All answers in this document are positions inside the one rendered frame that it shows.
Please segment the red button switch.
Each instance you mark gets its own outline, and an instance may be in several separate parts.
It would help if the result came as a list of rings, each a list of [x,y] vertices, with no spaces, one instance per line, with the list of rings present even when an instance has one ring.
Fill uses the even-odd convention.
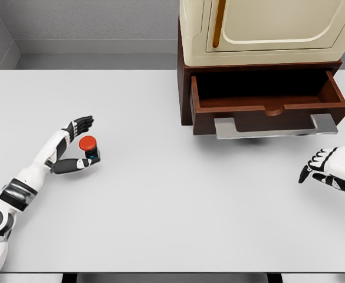
[[[84,136],[80,139],[78,145],[79,148],[84,151],[87,159],[100,159],[100,152],[95,137]]]

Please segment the brown wooden drawer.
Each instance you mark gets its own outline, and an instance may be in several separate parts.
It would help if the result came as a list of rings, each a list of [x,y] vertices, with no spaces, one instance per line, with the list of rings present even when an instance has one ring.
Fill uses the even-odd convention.
[[[312,114],[345,117],[321,70],[237,71],[192,76],[190,104],[195,135],[215,134],[215,118],[233,118],[240,132],[311,129]]]

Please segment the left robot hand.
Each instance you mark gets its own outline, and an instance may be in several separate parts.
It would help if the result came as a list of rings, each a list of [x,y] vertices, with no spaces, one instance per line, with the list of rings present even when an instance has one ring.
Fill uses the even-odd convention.
[[[89,131],[93,121],[92,116],[85,116],[69,122],[47,141],[34,159],[34,163],[45,165],[55,174],[65,174],[81,171],[100,162],[101,157],[100,159],[87,159],[86,156],[83,159],[61,158],[74,139]]]

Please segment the brown wooden cabinet base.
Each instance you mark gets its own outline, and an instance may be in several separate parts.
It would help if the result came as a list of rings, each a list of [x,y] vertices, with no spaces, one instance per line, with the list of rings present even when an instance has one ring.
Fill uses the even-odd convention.
[[[345,106],[345,99],[334,80],[334,75],[340,68],[342,61],[330,62],[294,62],[279,64],[225,64],[214,66],[198,66],[191,67],[185,64],[182,33],[178,28],[178,90],[180,104],[180,118],[184,126],[192,125],[192,108],[190,104],[191,76],[200,73],[217,73],[217,72],[237,72],[237,71],[260,71],[265,74],[267,71],[291,71],[291,70],[321,70],[326,73],[330,85],[333,87],[334,93],[339,98],[341,106]]]

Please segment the cream cabinet with door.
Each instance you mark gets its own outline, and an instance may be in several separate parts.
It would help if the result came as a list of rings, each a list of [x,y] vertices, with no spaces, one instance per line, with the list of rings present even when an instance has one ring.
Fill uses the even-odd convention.
[[[345,0],[226,0],[218,48],[218,0],[180,0],[185,64],[337,61],[345,52]]]

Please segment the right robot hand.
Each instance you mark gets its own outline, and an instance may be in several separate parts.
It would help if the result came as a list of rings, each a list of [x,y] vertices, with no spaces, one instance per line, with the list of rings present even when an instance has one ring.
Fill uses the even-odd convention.
[[[299,183],[312,178],[345,192],[345,146],[319,150],[303,167]]]

